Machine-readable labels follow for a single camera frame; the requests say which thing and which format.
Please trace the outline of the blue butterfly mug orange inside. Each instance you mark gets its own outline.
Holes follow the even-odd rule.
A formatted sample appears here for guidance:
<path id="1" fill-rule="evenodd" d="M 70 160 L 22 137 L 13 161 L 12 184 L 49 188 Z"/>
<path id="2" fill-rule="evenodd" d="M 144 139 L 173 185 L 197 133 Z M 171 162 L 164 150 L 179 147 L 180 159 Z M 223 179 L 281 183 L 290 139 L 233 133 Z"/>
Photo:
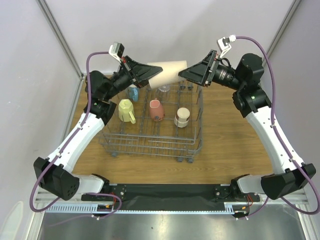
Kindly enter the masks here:
<path id="1" fill-rule="evenodd" d="M 127 89 L 128 98 L 137 102 L 139 100 L 139 88 L 136 86 L 129 86 Z"/>

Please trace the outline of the clear glass cup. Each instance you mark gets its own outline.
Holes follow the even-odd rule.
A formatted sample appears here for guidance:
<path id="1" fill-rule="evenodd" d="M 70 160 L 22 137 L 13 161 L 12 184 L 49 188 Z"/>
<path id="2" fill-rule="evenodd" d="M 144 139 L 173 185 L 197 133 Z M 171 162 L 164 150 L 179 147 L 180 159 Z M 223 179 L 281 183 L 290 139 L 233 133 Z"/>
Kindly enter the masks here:
<path id="1" fill-rule="evenodd" d="M 170 84 L 166 84 L 166 85 L 160 86 L 155 92 L 155 97 L 161 103 L 166 102 L 170 97 L 170 91 L 171 91 L 171 85 Z"/>

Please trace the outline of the pink patterned mug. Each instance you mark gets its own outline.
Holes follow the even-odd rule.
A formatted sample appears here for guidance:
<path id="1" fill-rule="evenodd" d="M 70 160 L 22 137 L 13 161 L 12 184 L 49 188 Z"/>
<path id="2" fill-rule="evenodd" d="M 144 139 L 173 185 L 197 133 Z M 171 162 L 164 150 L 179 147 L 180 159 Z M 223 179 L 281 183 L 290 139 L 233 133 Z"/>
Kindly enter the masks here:
<path id="1" fill-rule="evenodd" d="M 151 100 L 149 103 L 149 116 L 155 122 L 162 121 L 165 117 L 164 107 L 157 98 Z"/>

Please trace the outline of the pale yellow mug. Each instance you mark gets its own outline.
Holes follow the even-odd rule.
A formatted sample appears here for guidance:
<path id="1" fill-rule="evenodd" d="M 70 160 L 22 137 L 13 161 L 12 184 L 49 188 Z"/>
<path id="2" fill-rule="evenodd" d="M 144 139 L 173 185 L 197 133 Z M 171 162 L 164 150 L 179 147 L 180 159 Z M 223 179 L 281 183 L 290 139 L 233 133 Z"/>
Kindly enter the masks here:
<path id="1" fill-rule="evenodd" d="M 134 106 L 129 99 L 122 99 L 118 105 L 118 117 L 125 123 L 136 123 Z"/>

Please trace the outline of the beige steel-lined tumbler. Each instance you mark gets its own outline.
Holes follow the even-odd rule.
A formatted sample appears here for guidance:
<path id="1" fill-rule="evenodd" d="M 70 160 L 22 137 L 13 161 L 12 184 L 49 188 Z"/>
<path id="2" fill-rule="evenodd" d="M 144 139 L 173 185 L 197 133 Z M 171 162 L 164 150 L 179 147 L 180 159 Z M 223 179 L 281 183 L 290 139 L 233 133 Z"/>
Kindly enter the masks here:
<path id="1" fill-rule="evenodd" d="M 174 124 L 178 128 L 184 128 L 188 125 L 190 116 L 190 110 L 186 107 L 181 107 L 176 112 L 176 115 L 174 117 Z"/>

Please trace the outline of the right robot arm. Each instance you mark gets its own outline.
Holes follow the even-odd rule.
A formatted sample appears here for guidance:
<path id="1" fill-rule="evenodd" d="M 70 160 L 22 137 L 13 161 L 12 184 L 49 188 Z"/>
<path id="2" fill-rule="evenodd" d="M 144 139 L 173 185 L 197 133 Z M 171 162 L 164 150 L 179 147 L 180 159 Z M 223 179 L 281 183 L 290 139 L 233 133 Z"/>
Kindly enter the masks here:
<path id="1" fill-rule="evenodd" d="M 266 194 L 276 200 L 302 189 L 312 178 L 316 168 L 305 163 L 292 148 L 276 120 L 271 120 L 272 103 L 259 86 L 264 74 L 262 58 L 254 53 L 243 55 L 236 68 L 224 65 L 215 50 L 199 63 L 178 73 L 179 77 L 194 84 L 208 87 L 211 83 L 233 89 L 232 100 L 262 142 L 272 165 L 270 175 L 245 174 L 231 182 L 230 195 L 235 201 L 242 201 L 248 193 Z"/>

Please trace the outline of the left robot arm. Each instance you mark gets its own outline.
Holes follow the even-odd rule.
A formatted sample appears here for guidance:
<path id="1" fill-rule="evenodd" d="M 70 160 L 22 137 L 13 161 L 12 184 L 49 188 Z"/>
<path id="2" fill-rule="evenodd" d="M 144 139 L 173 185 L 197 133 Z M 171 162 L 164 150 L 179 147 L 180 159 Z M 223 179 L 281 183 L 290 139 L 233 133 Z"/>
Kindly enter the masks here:
<path id="1" fill-rule="evenodd" d="M 109 197 L 110 188 L 105 180 L 97 175 L 75 176 L 75 164 L 88 144 L 112 118 L 116 103 L 111 99 L 130 85 L 143 88 L 149 80 L 163 71 L 160 66 L 142 64 L 129 56 L 120 57 L 120 67 L 111 77 L 98 70 L 87 70 L 87 104 L 73 130 L 47 158 L 38 157 L 33 168 L 36 186 L 57 196 L 70 200 L 75 194 L 92 193 L 98 200 Z"/>

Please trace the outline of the white plastic object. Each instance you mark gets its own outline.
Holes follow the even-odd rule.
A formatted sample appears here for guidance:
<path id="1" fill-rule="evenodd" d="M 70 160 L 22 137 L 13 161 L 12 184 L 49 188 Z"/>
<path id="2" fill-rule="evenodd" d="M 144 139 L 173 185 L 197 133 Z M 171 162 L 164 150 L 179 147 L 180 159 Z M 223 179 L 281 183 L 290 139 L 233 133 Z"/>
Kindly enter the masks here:
<path id="1" fill-rule="evenodd" d="M 13 206 L 0 228 L 1 240 L 14 240 L 16 238 L 23 215 L 24 203 L 22 201 L 18 201 Z"/>

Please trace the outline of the black mounting base plate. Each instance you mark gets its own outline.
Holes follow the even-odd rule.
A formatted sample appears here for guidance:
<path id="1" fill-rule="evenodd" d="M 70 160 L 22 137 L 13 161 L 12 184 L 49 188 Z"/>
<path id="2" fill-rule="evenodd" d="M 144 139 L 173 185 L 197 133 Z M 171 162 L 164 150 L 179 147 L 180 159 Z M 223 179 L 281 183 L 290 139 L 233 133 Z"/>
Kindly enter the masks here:
<path id="1" fill-rule="evenodd" d="M 127 211 L 223 211 L 226 203 L 260 201 L 253 193 L 233 193 L 228 184 L 111 184 Z"/>

